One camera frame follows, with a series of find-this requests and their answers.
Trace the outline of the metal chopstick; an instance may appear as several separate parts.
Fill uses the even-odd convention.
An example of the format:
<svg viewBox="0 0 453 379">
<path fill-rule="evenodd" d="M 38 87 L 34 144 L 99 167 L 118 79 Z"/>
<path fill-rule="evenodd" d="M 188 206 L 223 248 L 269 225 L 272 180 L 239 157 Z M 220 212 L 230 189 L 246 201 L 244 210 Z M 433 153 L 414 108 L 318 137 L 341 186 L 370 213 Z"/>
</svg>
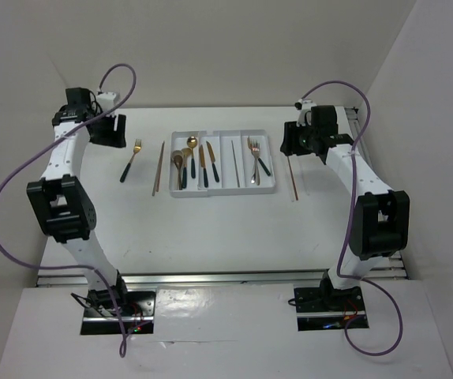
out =
<svg viewBox="0 0 453 379">
<path fill-rule="evenodd" d="M 235 170 L 235 177 L 236 177 L 236 183 L 237 187 L 240 188 L 240 178 L 239 178 L 239 173 L 238 173 L 238 165 L 237 165 L 237 158 L 236 158 L 236 152 L 235 152 L 235 147 L 234 147 L 234 141 L 230 141 L 231 149 L 232 149 L 232 155 L 233 155 L 233 161 L 234 161 L 234 170 Z"/>
</svg>

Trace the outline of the gold knife green handle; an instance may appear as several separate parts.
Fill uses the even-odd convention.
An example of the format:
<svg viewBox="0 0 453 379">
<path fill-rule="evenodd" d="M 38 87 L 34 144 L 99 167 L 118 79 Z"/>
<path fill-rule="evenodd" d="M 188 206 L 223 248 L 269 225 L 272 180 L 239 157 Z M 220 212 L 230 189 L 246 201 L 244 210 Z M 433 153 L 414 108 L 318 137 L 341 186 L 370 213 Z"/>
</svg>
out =
<svg viewBox="0 0 453 379">
<path fill-rule="evenodd" d="M 204 146 L 202 144 L 199 147 L 199 158 L 200 158 L 200 167 L 201 167 L 202 175 L 203 175 L 204 188 L 208 188 L 208 186 L 209 186 L 208 173 L 207 173 L 207 168 L 206 168 L 206 163 L 205 163 Z"/>
<path fill-rule="evenodd" d="M 212 147 L 212 145 L 211 145 L 211 143 L 209 141 L 206 141 L 206 145 L 207 145 L 208 153 L 209 153 L 210 160 L 211 160 L 211 165 L 212 165 L 214 179 L 215 179 L 215 181 L 217 183 L 219 183 L 220 182 L 220 178 L 219 178 L 219 173 L 217 171 L 217 167 L 215 165 L 215 154 L 214 154 L 213 147 Z"/>
</svg>

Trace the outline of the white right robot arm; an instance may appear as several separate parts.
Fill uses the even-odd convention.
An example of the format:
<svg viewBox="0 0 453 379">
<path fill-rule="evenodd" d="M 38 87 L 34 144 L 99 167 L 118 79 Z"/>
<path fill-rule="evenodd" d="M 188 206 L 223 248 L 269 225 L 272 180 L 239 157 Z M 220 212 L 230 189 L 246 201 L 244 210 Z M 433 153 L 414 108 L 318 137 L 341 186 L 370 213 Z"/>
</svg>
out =
<svg viewBox="0 0 453 379">
<path fill-rule="evenodd" d="M 384 258 L 406 248 L 410 198 L 383 182 L 354 147 L 350 133 L 339 132 L 337 110 L 301 100 L 300 114 L 284 125 L 285 156 L 315 155 L 339 177 L 352 197 L 346 248 L 337 264 L 324 273 L 315 298 L 298 306 L 344 310 L 360 294 L 359 281 Z"/>
</svg>

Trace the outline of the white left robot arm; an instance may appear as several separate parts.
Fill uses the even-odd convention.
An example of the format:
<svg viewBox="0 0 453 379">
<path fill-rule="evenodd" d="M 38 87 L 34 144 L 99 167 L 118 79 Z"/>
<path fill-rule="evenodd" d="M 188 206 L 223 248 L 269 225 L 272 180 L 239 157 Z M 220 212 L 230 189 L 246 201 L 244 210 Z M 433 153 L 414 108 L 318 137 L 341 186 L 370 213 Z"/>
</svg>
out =
<svg viewBox="0 0 453 379">
<path fill-rule="evenodd" d="M 97 214 L 80 182 L 80 169 L 88 144 L 126 146 L 126 117 L 111 111 L 119 101 L 116 92 L 68 88 L 66 98 L 52 119 L 58 145 L 41 178 L 27 185 L 26 194 L 42 232 L 69 251 L 86 277 L 86 306 L 119 315 L 129 308 L 130 297 L 95 235 Z"/>
</svg>

